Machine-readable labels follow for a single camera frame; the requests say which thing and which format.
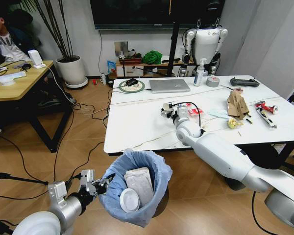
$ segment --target white flower pot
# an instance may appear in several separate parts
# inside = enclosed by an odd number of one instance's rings
[[[80,56],[74,55],[77,60],[72,62],[61,62],[63,57],[56,60],[57,67],[59,68],[65,85],[69,88],[79,88],[87,85],[88,79],[85,75],[84,65]]]

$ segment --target person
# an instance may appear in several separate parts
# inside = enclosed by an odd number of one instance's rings
[[[28,51],[35,49],[30,37],[19,29],[9,27],[5,7],[0,7],[0,63],[29,61]]]

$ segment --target cardboard piece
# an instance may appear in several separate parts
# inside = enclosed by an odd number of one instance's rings
[[[249,113],[245,100],[238,91],[231,91],[227,99],[227,110],[229,115],[239,120],[242,120]]]

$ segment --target laptop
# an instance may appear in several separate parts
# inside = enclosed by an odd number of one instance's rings
[[[184,79],[166,79],[149,81],[152,93],[190,92]]]

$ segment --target small bottle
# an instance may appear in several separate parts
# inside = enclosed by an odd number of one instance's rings
[[[101,73],[101,79],[100,81],[103,83],[103,85],[107,85],[106,75],[104,73]]]
[[[194,86],[200,86],[202,77],[203,77],[203,73],[205,72],[205,67],[204,66],[199,66],[197,71],[196,71],[196,76],[195,76],[195,80],[194,80]]]

